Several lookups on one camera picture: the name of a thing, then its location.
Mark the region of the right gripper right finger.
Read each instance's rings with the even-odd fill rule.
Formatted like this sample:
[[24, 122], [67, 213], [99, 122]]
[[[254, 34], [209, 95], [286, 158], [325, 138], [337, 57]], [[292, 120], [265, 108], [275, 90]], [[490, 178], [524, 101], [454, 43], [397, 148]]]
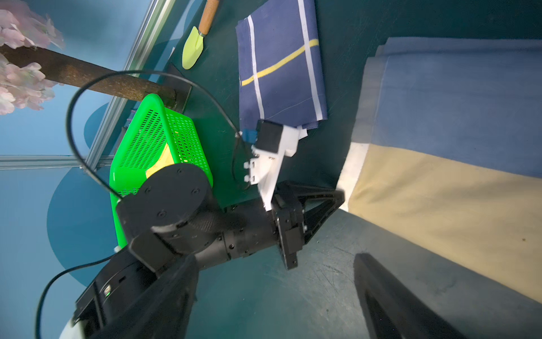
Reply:
[[373, 256], [357, 254], [354, 284], [370, 338], [464, 338]]

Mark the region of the yellow cartoon pillowcase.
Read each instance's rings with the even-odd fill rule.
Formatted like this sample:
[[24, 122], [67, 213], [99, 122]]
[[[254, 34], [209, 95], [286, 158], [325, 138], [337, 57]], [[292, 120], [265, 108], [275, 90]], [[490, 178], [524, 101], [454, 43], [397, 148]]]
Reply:
[[169, 145], [165, 144], [165, 147], [161, 153], [161, 156], [157, 160], [157, 162], [149, 169], [145, 171], [145, 176], [147, 178], [151, 177], [153, 174], [161, 170], [162, 168], [165, 168], [167, 166], [173, 165], [174, 159], [172, 157], [172, 153], [169, 149]]

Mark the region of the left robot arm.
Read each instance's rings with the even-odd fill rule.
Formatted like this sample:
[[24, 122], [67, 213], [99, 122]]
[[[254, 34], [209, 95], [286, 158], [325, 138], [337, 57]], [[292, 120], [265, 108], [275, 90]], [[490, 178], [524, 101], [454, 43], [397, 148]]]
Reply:
[[76, 301], [62, 338], [183, 338], [199, 273], [278, 247], [287, 269], [344, 203], [341, 191], [281, 182], [260, 199], [221, 208], [195, 165], [170, 165], [124, 197], [128, 244]]

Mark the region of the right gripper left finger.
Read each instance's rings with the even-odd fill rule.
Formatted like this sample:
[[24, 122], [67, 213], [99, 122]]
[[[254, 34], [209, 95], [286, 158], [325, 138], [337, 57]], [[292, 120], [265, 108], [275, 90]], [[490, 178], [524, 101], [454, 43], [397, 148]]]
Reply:
[[179, 258], [120, 317], [94, 338], [184, 338], [196, 299], [199, 267]]

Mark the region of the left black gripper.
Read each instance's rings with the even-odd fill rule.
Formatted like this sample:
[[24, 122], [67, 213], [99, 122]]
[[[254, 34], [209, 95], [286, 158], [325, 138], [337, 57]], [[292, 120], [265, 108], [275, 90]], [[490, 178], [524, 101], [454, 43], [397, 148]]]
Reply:
[[343, 191], [281, 182], [272, 197], [279, 248], [287, 270], [298, 266], [297, 253], [345, 202]]

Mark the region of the navy striped pillowcase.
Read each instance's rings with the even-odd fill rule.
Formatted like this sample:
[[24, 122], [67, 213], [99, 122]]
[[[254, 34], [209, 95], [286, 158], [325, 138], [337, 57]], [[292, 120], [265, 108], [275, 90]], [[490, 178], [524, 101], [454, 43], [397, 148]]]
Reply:
[[327, 103], [314, 1], [267, 1], [236, 26], [239, 123], [315, 129]]

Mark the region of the green plastic basket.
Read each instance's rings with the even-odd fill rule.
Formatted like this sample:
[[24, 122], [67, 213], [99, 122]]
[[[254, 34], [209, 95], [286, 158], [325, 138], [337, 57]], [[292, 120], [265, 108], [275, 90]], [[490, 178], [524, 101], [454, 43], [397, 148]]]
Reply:
[[[145, 171], [169, 149], [174, 164], [151, 177]], [[181, 254], [208, 247], [217, 237], [213, 175], [193, 120], [147, 95], [114, 156], [110, 170], [117, 240], [125, 247], [148, 230]]]

